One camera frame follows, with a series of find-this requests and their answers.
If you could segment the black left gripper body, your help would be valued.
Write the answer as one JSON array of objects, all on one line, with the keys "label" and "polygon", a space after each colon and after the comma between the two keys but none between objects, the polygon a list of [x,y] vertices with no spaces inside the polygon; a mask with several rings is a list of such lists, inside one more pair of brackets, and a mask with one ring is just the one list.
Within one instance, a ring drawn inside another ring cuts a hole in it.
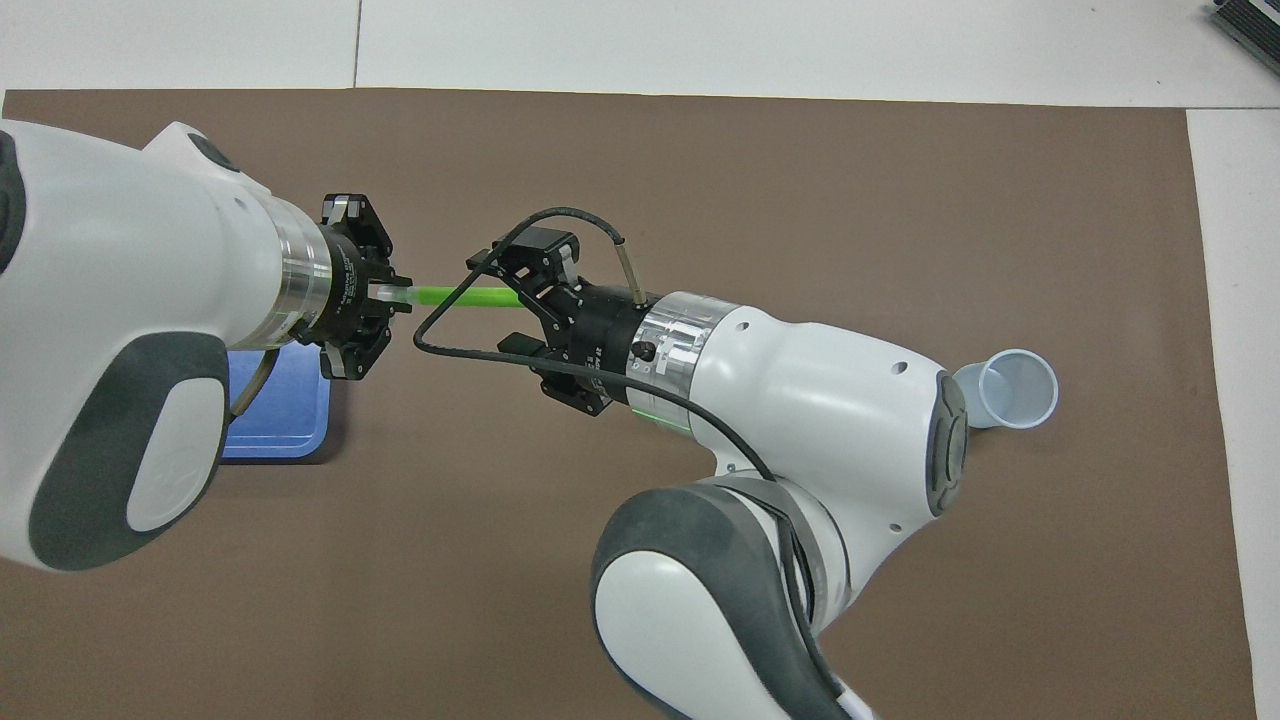
[{"label": "black left gripper body", "polygon": [[332,260],[330,291],[323,309],[324,343],[369,343],[389,316],[384,302],[369,295],[371,282],[394,275],[389,245],[362,231],[357,236],[365,242],[335,228],[323,229]]}]

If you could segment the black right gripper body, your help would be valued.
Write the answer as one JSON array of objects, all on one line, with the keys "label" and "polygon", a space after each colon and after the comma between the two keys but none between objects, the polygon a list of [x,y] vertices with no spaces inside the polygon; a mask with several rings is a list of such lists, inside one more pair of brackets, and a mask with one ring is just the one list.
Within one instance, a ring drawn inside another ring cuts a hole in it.
[{"label": "black right gripper body", "polygon": [[[547,345],[567,354],[567,363],[591,366],[623,375],[631,359],[631,346],[637,328],[652,305],[636,305],[634,293],[622,286],[599,286],[580,282],[579,306],[547,306],[556,315],[559,329],[545,324]],[[598,393],[611,401],[625,401],[627,388],[614,382],[584,378]]]}]

